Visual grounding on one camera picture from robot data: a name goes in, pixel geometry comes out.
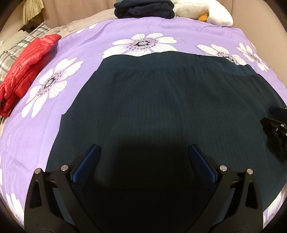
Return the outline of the dark navy large jacket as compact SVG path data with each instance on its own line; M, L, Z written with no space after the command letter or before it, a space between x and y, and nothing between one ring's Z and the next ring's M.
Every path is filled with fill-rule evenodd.
M181 52L102 61L68 111L46 169L100 147L80 193L101 232L187 232L212 190L201 185L188 146L219 165L251 168L263 208L286 183L286 162L269 149L261 119L285 107L249 65Z

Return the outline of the purple floral bed sheet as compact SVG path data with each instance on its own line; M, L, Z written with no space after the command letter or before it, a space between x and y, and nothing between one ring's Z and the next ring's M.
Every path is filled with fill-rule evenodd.
M249 65L278 93L286 106L286 88L258 56L254 45L237 28L218 27L183 17L110 19L61 39L44 67L6 121L1 137L1 191L20 225L33 170L46 169L61 117L99 68L116 55L142 57L181 52L225 58ZM274 201L263 208L267 225L284 201L286 183Z

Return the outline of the white plush toy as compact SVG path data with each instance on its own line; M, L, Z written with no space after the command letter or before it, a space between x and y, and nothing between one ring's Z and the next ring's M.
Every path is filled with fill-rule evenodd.
M218 1L172 1L173 11L178 17L199 20L207 15L206 22L220 27L231 27L234 23L230 12Z

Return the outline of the red puffer jacket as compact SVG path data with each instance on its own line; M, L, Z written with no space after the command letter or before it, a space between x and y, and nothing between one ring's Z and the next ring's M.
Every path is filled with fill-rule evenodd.
M50 50L61 39L58 34L34 39L19 55L1 83L1 117L9 117L43 67L50 61Z

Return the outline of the grey plaid pillow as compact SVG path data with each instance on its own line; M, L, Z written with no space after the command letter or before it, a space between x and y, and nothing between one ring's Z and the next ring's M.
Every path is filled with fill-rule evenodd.
M21 52L37 37L42 37L51 28L47 26L46 22L41 23L35 30L28 34L25 38L5 49L1 52L1 82L4 81L8 71L19 57Z

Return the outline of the beige blanket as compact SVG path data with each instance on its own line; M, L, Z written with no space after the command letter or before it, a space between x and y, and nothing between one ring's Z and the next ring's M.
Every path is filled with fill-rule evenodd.
M67 25L55 27L50 29L45 35L58 34L61 38L65 38L74 32L79 34L86 28L93 29L98 23L110 19L117 19L114 9L107 9L84 19L72 21Z

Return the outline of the folded dark navy garment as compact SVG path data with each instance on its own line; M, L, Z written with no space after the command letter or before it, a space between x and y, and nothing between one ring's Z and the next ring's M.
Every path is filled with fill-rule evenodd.
M138 0L121 1L114 4L114 14L117 18L175 17L172 1Z

